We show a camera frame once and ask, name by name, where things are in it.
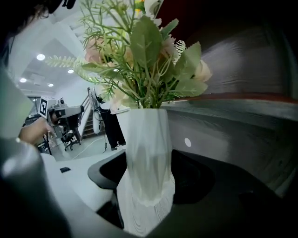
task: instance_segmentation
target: white vase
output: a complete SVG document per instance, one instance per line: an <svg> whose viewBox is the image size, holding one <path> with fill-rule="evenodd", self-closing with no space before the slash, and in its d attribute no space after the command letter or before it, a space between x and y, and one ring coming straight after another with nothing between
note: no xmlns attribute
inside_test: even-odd
<svg viewBox="0 0 298 238"><path fill-rule="evenodd" d="M133 191L141 204L155 205L161 200L170 180L171 152L167 111L131 110L126 161Z"/></svg>

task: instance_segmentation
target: ceiling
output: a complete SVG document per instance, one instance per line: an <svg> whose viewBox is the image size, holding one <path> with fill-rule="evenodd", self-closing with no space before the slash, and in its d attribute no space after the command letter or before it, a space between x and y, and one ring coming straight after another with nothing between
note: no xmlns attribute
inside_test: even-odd
<svg viewBox="0 0 298 238"><path fill-rule="evenodd" d="M67 85L81 80L75 73L69 74L69 68L49 67L45 61L36 58L40 53L46 57L84 58L82 42L85 29L79 22L82 17L80 1L84 0L77 0L71 10L60 6L54 14L36 21L15 37L9 71L25 95L54 97ZM104 21L107 25L115 23L111 18L105 18ZM26 78L27 82L21 83L21 78Z"/></svg>
<svg viewBox="0 0 298 238"><path fill-rule="evenodd" d="M65 46L58 40L51 40L41 53L47 56L71 56L75 57ZM22 78L26 78L26 83L18 82L19 88L32 91L49 91L56 93L57 89L76 80L78 76L75 73L69 74L70 68L50 67L46 62L33 58L28 67L22 74Z"/></svg>

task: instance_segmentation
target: person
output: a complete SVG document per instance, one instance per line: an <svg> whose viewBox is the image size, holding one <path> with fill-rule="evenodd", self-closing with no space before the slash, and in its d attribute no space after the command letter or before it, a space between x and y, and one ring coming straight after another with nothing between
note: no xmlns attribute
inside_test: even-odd
<svg viewBox="0 0 298 238"><path fill-rule="evenodd" d="M14 17L7 20L6 14L1 14L0 16L1 22L3 22L0 34L1 101L13 101L15 104L25 105L25 109L30 108L31 102L29 102L29 100L27 100L24 95L19 94L21 93L21 91L17 92L17 95L12 95L12 93L7 92L9 91L9 89L12 89L13 86L11 86L11 82L8 79L7 74L3 71L6 70L8 65L8 57L14 37L17 34L21 33L28 25L32 24L36 20L40 18L46 18L49 14L54 13L54 11L61 3L62 0L30 0L17 1L17 3L15 1L6 1L6 8L13 10ZM73 7L74 3L75 0L64 0L63 6L70 9ZM20 124L22 123L21 116L27 116L25 110L23 110L24 112L21 115L20 112L14 112L13 110L11 110L11 108L8 108L7 112L5 111L5 109L5 113L1 115L1 126L3 127L7 127L7 125L4 125L5 123L2 123L7 122L7 120L5 121L5 119L3 119L4 117L9 117L12 119L14 119L15 117L19 117L19 120L15 119L14 121L18 121L18 124ZM7 131L8 130L1 129L0 136L9 137L9 133L7 133ZM34 145L36 141L39 140L42 135L44 135L48 131L53 131L53 128L47 123L44 118L39 118L31 125L21 128L19 138L27 143Z"/></svg>
<svg viewBox="0 0 298 238"><path fill-rule="evenodd" d="M100 103L100 114L105 124L105 130L108 142L111 145L111 150L116 150L118 144L126 145L122 130L120 128L116 114L111 114L110 103L104 102L102 98L98 97Z"/></svg>

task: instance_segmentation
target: white wall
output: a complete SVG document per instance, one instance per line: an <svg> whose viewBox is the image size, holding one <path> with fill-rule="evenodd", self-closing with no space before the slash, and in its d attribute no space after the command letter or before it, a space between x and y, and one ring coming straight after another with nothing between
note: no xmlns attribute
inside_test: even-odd
<svg viewBox="0 0 298 238"><path fill-rule="evenodd" d="M21 89L21 91L27 96L27 97L51 97L54 98L55 93L54 92L47 92L47 91L32 91L27 89Z"/></svg>
<svg viewBox="0 0 298 238"><path fill-rule="evenodd" d="M70 84L68 87L58 89L54 97L57 99L63 98L64 102L68 106L79 106L83 103L84 99L88 95L88 87L92 88L94 87L94 84L78 77L76 80L74 80L73 84ZM90 107L85 108L85 113L81 120L81 125L79 126L80 135L82 135L89 113Z"/></svg>

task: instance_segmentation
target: chair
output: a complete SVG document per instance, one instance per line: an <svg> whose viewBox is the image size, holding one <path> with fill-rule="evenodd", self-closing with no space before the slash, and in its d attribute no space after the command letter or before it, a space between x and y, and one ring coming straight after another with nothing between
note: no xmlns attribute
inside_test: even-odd
<svg viewBox="0 0 298 238"><path fill-rule="evenodd" d="M78 137L76 136L76 132L68 132L68 133L65 133L63 135L63 137L61 138L61 141L63 142L65 148L64 150L66 151L66 149L68 147L70 147L70 150L72 151L73 150L73 145L74 144L79 144L81 145L81 142L80 140L78 139Z"/></svg>

